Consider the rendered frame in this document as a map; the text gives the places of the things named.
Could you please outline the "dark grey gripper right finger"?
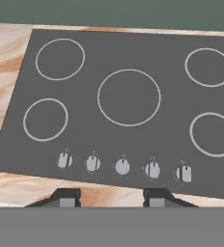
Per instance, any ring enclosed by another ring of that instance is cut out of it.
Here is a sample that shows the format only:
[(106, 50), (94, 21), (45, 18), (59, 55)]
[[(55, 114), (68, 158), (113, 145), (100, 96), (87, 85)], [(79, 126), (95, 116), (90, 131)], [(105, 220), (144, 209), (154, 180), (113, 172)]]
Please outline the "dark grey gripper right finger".
[(143, 207), (195, 207), (194, 204), (175, 198), (166, 188), (145, 188)]

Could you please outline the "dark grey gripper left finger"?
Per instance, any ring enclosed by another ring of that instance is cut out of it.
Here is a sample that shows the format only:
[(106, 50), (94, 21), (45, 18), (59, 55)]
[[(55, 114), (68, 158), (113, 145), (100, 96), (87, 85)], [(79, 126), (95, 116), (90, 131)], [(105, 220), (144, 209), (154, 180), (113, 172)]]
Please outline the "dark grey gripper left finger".
[(58, 188), (48, 198), (34, 202), (28, 207), (81, 207), (80, 197), (80, 188)]

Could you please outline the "grey hob knob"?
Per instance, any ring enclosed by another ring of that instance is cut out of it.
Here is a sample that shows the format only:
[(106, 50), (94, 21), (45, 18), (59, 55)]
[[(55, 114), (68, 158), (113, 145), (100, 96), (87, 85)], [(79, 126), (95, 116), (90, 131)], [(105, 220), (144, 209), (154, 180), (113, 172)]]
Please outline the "grey hob knob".
[(100, 161), (97, 156), (91, 155), (88, 157), (86, 161), (86, 169), (89, 172), (94, 172), (97, 171), (100, 167)]
[(189, 166), (181, 166), (176, 171), (177, 179), (182, 182), (191, 182), (192, 173)]
[(159, 165), (152, 161), (145, 167), (145, 174), (149, 178), (158, 178), (160, 174), (160, 168)]
[(115, 171), (121, 176), (126, 175), (129, 172), (129, 169), (130, 165), (124, 158), (119, 159), (115, 164)]
[(61, 152), (58, 158), (58, 167), (60, 169), (68, 168), (72, 163), (72, 156), (66, 152)]

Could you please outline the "dark grey hob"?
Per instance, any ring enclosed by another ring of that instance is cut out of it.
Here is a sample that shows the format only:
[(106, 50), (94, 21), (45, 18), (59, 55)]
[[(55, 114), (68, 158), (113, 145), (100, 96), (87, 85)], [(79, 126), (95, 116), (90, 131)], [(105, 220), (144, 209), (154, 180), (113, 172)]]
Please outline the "dark grey hob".
[[(152, 161), (158, 178), (145, 174)], [(177, 179), (181, 166), (191, 182)], [(0, 131), (0, 172), (224, 199), (224, 37), (34, 30)]]

